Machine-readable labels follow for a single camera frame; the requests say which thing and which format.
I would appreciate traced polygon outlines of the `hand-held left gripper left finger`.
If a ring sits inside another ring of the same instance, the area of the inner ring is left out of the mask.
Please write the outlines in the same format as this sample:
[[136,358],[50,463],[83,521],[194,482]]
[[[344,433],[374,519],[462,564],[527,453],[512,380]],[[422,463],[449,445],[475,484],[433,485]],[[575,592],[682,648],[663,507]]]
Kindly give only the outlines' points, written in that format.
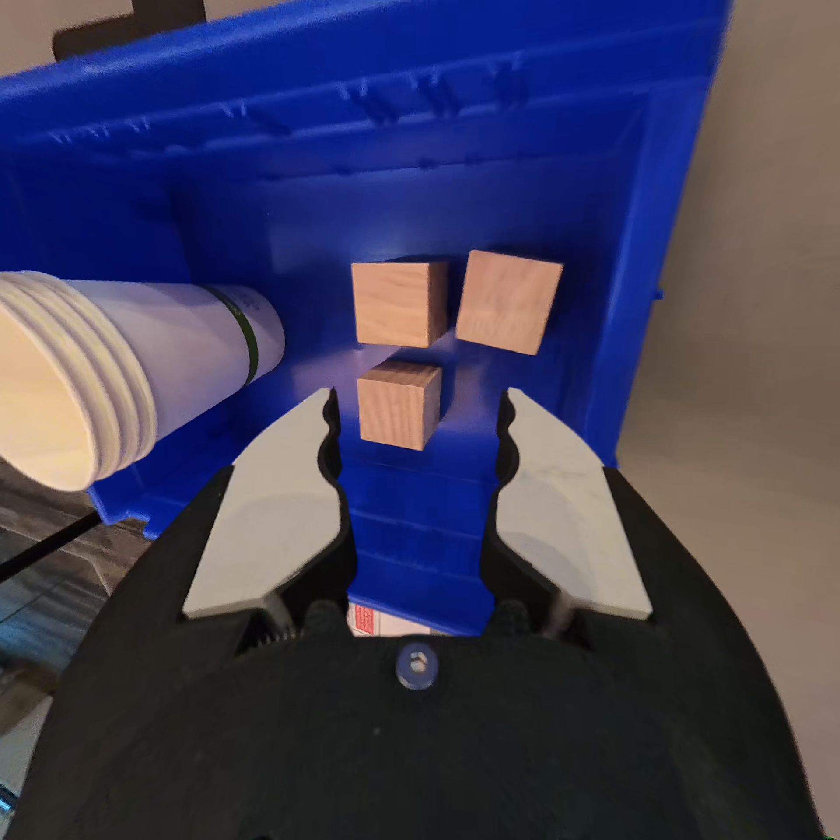
[[352,638],[348,588],[358,559],[339,481],[340,432],[337,393],[323,387],[235,459],[185,617],[254,611],[276,639]]

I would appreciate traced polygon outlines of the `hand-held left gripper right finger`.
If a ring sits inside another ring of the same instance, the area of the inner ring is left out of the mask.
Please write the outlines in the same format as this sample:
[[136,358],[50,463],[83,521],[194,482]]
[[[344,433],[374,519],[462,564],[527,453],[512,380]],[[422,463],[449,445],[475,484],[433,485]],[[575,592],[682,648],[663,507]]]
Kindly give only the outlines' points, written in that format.
[[654,608],[595,451],[516,387],[500,396],[497,439],[480,549],[488,625],[551,637],[581,610],[648,620]]

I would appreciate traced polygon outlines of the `wooden cube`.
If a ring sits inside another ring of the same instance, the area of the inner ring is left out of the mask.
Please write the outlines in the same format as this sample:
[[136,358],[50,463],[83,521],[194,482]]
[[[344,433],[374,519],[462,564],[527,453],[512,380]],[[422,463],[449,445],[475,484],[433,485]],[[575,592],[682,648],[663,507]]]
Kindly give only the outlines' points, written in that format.
[[443,369],[386,360],[356,382],[363,441],[421,452],[440,419]]
[[498,350],[538,354],[564,265],[473,249],[455,336]]
[[356,339],[425,349],[448,330],[448,263],[356,262],[351,267]]

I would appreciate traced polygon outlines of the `blue plastic bin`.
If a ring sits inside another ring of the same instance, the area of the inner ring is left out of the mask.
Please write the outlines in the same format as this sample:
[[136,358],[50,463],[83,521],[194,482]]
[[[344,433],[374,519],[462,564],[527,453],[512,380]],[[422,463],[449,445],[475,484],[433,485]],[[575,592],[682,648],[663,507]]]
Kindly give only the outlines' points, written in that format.
[[[453,635],[492,609],[481,538],[501,392],[609,466],[730,2],[291,2],[2,79],[2,270],[241,285],[279,367],[93,486],[159,536],[320,387],[338,394],[351,600]],[[563,264],[537,355],[455,336],[469,252]],[[351,265],[449,265],[422,452],[362,441]]]

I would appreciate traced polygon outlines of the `grey desk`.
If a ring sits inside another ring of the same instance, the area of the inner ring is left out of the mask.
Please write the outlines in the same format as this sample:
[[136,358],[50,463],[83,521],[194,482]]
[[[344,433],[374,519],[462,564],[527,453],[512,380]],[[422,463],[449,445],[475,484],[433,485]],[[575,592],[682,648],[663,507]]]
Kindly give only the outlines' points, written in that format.
[[748,628],[838,834],[838,2],[730,2],[616,447]]

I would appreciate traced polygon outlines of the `laminated sheet with red label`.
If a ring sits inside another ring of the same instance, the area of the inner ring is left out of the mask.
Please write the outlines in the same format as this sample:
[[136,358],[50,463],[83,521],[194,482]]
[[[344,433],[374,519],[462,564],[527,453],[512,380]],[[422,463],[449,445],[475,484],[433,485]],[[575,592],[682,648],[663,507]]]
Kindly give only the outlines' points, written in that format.
[[349,604],[347,621],[351,633],[357,637],[402,637],[432,633],[429,626],[356,603]]

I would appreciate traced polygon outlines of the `white paper cup green stripe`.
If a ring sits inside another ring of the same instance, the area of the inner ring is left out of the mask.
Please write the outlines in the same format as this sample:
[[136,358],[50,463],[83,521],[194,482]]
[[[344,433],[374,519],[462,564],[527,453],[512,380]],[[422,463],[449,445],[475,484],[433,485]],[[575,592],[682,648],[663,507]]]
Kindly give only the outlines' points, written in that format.
[[69,280],[121,334],[154,399],[161,440],[273,371],[286,335],[276,310],[238,286]]

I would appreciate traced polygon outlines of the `black tape patch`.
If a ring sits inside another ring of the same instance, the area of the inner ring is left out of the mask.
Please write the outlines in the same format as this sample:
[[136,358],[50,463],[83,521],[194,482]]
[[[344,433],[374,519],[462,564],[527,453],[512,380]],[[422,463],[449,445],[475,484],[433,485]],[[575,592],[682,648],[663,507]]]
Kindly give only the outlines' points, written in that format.
[[207,20],[204,1],[132,1],[132,12],[56,31],[56,61],[126,46],[136,40],[187,28]]

